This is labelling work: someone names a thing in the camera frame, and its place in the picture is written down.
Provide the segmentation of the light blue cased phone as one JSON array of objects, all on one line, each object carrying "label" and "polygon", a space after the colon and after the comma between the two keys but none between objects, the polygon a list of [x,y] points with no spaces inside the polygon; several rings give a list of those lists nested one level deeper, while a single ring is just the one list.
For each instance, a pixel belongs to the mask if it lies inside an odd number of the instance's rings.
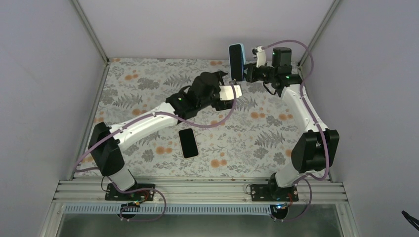
[{"label": "light blue cased phone", "polygon": [[246,61],[244,45],[242,43],[232,44],[228,47],[230,74],[232,80],[244,80],[244,64]]}]

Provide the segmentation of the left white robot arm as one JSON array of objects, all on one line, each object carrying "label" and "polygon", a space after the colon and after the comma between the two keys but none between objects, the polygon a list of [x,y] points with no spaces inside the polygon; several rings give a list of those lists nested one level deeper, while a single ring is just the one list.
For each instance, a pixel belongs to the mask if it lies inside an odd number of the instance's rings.
[{"label": "left white robot arm", "polygon": [[[223,71],[203,72],[191,85],[182,87],[157,107],[133,119],[113,125],[104,122],[93,128],[85,155],[91,155],[103,177],[108,177],[126,200],[137,195],[136,180],[127,167],[122,150],[164,128],[185,123],[199,128],[212,128],[226,122],[233,114],[241,87],[235,82],[224,85]],[[200,125],[190,122],[199,111],[212,107],[228,110],[228,115],[216,124]]]}]

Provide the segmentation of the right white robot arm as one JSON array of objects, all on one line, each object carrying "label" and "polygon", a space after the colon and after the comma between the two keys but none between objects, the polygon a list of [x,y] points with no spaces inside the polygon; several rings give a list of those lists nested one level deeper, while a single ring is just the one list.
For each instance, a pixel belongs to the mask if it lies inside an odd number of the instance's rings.
[{"label": "right white robot arm", "polygon": [[286,103],[300,133],[291,152],[291,162],[272,174],[265,185],[252,184],[253,201],[287,201],[297,198],[296,185],[306,177],[323,181],[333,164],[339,133],[321,121],[311,104],[303,79],[292,74],[292,51],[287,47],[275,47],[272,65],[266,64],[264,47],[252,50],[255,63],[245,65],[247,82],[261,81],[270,84],[275,93]]}]

